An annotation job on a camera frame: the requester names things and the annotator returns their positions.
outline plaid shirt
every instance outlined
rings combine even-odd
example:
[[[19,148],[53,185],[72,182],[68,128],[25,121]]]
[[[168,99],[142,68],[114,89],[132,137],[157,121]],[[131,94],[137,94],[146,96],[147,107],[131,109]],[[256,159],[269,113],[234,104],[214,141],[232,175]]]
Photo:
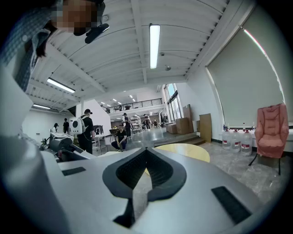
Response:
[[[7,66],[18,50],[24,47],[27,41],[32,40],[32,46],[22,59],[15,79],[24,92],[37,62],[36,49],[50,34],[50,31],[43,27],[50,20],[51,13],[51,9],[45,8],[26,12],[14,25],[1,49],[1,60]]]

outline yellow round table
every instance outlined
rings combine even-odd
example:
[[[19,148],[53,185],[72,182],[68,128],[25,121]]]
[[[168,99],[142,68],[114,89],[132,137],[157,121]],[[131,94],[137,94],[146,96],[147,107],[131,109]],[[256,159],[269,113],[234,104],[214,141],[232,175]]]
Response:
[[[210,162],[209,153],[202,147],[193,145],[193,144],[165,144],[156,147],[156,149],[163,149],[166,151],[170,151],[172,153],[181,154],[193,159],[198,159],[205,161],[207,163]]]

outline balcony railing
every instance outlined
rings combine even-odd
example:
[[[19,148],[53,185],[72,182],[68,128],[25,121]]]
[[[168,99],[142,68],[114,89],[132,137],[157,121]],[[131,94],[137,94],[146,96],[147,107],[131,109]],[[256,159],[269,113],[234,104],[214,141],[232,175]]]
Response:
[[[147,100],[147,101],[138,101],[138,102],[133,102],[133,103],[128,103],[124,105],[119,105],[119,106],[112,106],[112,107],[103,107],[102,108],[107,112],[107,113],[115,113],[115,112],[123,112],[131,109],[137,109],[137,108],[142,108],[142,107],[148,107],[148,106],[154,106],[154,105],[161,105],[162,99],[152,99],[152,100]]]

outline large water jug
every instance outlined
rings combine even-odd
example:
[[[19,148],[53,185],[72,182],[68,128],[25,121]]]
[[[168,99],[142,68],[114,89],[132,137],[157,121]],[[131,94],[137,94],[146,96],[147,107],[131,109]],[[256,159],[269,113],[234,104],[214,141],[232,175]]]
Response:
[[[234,153],[240,151],[240,134],[236,129],[231,134],[231,151]]]
[[[241,154],[244,156],[251,155],[252,152],[252,135],[246,130],[241,141]]]
[[[231,133],[228,129],[222,134],[222,146],[223,149],[230,149],[231,147]]]

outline chair leg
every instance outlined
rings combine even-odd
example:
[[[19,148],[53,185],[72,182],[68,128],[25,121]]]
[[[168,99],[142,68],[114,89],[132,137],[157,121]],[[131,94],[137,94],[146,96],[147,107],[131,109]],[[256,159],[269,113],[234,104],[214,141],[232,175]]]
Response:
[[[279,158],[279,176],[281,175],[281,158]]]
[[[253,161],[256,159],[257,154],[255,155],[255,158],[251,161],[251,163],[248,164],[248,166],[251,166],[251,164],[253,163]]]

